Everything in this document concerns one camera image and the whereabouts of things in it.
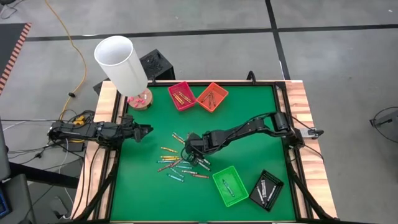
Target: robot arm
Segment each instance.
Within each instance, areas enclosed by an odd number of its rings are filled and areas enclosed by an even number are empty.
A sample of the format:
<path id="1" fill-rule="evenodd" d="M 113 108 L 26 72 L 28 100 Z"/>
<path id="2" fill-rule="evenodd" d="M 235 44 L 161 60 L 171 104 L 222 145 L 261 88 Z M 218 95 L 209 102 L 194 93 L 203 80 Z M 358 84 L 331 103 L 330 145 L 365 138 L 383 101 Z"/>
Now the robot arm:
<path id="1" fill-rule="evenodd" d="M 271 119 L 273 129 L 265 125 L 264 120 L 266 118 Z M 256 133 L 289 138 L 291 144 L 294 145 L 303 143 L 300 131 L 290 127 L 285 113 L 266 113 L 255 116 L 244 124 L 228 130 L 207 131 L 202 137 L 195 133 L 190 134 L 185 141 L 185 151 L 188 154 L 186 159 L 196 165 L 198 160 L 201 161 L 204 156 L 221 150 L 232 141 Z"/>
<path id="2" fill-rule="evenodd" d="M 86 124 L 54 122 L 47 135 L 50 140 L 78 139 L 95 141 L 100 146 L 117 148 L 126 138 L 139 142 L 150 133 L 153 127 L 148 124 L 137 124 L 132 116 L 125 116 L 121 124 L 112 122 L 90 122 Z"/>

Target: green tray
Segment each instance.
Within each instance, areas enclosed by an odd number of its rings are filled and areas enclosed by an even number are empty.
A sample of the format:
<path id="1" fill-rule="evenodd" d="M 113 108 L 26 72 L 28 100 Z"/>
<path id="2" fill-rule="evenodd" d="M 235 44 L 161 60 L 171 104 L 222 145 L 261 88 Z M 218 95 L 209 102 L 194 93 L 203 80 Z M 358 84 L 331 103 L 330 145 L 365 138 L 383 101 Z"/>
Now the green tray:
<path id="1" fill-rule="evenodd" d="M 223 198 L 225 206 L 229 207 L 249 197 L 249 194 L 244 188 L 243 182 L 236 172 L 234 166 L 230 166 L 213 174 L 214 182 L 216 183 L 217 189 Z M 229 190 L 226 188 L 223 180 L 229 185 L 230 189 L 234 193 L 234 197 L 231 195 Z"/>

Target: orange tray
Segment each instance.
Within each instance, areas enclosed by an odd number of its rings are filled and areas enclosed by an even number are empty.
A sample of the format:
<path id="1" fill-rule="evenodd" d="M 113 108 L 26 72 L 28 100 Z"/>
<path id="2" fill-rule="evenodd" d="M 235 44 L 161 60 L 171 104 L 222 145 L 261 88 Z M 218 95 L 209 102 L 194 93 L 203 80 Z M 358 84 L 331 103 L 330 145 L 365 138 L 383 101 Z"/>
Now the orange tray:
<path id="1" fill-rule="evenodd" d="M 213 93 L 215 105 L 214 102 L 211 101 L 210 93 Z M 228 91 L 215 83 L 211 83 L 197 98 L 197 102 L 200 106 L 204 107 L 204 109 L 212 113 L 227 95 Z"/>

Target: gray floor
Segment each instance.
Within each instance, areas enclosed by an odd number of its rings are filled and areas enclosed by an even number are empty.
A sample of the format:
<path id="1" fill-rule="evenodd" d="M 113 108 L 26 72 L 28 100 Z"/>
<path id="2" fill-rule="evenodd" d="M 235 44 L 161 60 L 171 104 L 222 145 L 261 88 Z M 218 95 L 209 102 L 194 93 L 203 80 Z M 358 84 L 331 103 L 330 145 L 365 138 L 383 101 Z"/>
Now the gray floor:
<path id="1" fill-rule="evenodd" d="M 50 3 L 73 35 L 270 27 L 263 0 Z M 272 6 L 278 27 L 398 23 L 396 1 L 272 0 Z M 17 8 L 16 14 L 0 23 L 32 22 L 30 37 L 65 35 L 44 1 L 25 0 Z M 326 132 L 320 144 L 338 216 L 397 223 L 397 145 L 378 135 L 369 119 L 385 107 L 398 105 L 398 30 L 296 32 L 282 33 L 280 38 L 290 76 L 304 80 L 315 124 Z M 249 70 L 258 79 L 282 79 L 271 33 L 131 40 L 139 56 L 159 49 L 174 65 L 178 79 L 245 78 Z M 95 109 L 98 97 L 91 87 L 105 78 L 93 58 L 99 41 L 75 41 L 88 62 L 87 81 L 70 105 L 77 112 Z M 57 118 L 67 92 L 82 75 L 83 65 L 67 41 L 26 42 L 0 97 L 2 118 Z M 47 142 L 47 130 L 48 124 L 22 124 L 6 131 L 6 142 L 11 150 L 40 147 Z M 47 168 L 64 157 L 64 152 L 54 149 L 28 165 Z M 67 161 L 75 159 L 70 155 Z M 54 190 L 53 195 L 67 199 L 63 189 Z M 32 197 L 40 195 L 32 187 L 31 191 Z"/>

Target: yellow cable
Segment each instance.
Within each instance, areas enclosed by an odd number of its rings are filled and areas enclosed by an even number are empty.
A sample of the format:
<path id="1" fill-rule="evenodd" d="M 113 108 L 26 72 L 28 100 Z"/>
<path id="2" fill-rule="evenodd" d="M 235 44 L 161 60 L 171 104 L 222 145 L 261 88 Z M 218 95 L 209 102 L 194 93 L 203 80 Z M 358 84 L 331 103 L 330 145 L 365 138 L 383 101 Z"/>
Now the yellow cable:
<path id="1" fill-rule="evenodd" d="M 75 93 L 75 92 L 80 88 L 80 86 L 83 84 L 83 82 L 86 80 L 86 76 L 87 76 L 87 64 L 86 64 L 85 58 L 83 57 L 83 54 L 81 54 L 80 50 L 79 50 L 79 49 L 75 46 L 75 44 L 73 43 L 72 38 L 70 37 L 69 31 L 68 31 L 67 27 L 65 26 L 65 24 L 62 22 L 61 18 L 60 18 L 60 17 L 58 16 L 58 14 L 54 11 L 54 9 L 50 6 L 49 2 L 48 2 L 47 0 L 44 0 L 44 1 L 45 1 L 45 4 L 50 8 L 50 10 L 52 11 L 52 13 L 55 15 L 55 17 L 57 17 L 57 19 L 61 22 L 63 28 L 64 28 L 65 31 L 67 32 L 67 35 L 68 35 L 70 44 L 71 44 L 72 47 L 79 53 L 79 55 L 80 55 L 80 57 L 81 57 L 81 59 L 82 59 L 82 61 L 83 61 L 83 64 L 85 65 L 85 74 L 84 74 L 84 76 L 83 76 L 83 79 L 81 80 L 81 82 L 79 83 L 79 85 L 75 88 L 75 90 L 72 92 L 72 93 Z M 71 100 L 71 97 L 69 96 L 67 102 L 66 102 L 65 105 L 63 106 L 62 114 L 60 115 L 60 119 L 63 118 L 64 111 L 67 109 L 70 100 Z"/>

